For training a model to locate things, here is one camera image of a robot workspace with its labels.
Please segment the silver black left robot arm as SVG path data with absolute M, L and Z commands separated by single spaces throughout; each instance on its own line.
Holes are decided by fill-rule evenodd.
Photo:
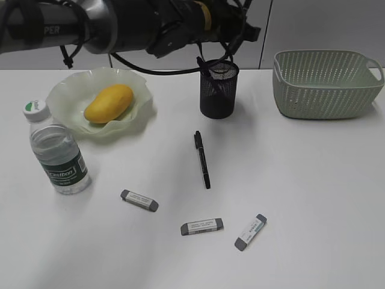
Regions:
M 75 45 L 92 54 L 146 51 L 156 58 L 193 43 L 255 42 L 238 1 L 2 1 L 1 52 Z

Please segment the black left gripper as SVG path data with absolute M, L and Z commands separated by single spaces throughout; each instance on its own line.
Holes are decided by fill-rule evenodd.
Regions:
M 212 19 L 212 26 L 208 32 L 208 42 L 220 40 L 230 43 L 235 39 L 256 42 L 260 28 L 251 26 L 247 22 L 247 12 L 253 1 L 207 1 Z

